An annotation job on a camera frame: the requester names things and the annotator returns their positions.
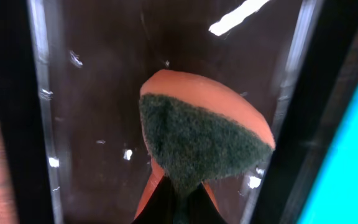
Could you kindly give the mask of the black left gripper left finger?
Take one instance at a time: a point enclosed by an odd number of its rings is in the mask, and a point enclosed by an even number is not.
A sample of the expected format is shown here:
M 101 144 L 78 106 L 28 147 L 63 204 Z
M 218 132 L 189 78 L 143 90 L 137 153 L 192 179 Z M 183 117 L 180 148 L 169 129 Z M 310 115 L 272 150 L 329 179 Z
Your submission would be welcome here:
M 177 207 L 177 194 L 171 180 L 151 175 L 132 224 L 172 224 Z

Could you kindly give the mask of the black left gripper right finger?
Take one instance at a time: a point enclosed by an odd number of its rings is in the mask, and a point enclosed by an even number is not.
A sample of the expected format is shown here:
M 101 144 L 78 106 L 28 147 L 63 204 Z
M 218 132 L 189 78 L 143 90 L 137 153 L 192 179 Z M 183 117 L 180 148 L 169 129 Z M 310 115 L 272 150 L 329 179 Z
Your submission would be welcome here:
M 203 184 L 192 191 L 187 203 L 189 224 L 226 224 Z

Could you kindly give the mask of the orange green sponge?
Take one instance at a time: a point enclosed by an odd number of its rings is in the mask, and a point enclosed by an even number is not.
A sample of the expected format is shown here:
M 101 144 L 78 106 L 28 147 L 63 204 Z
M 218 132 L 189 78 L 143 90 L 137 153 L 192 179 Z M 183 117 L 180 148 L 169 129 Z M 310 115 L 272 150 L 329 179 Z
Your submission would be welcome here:
M 265 118 L 201 75 L 158 71 L 140 89 L 139 112 L 151 175 L 168 177 L 177 194 L 173 223 L 189 223 L 188 196 L 199 184 L 219 211 L 208 182 L 239 175 L 275 150 Z

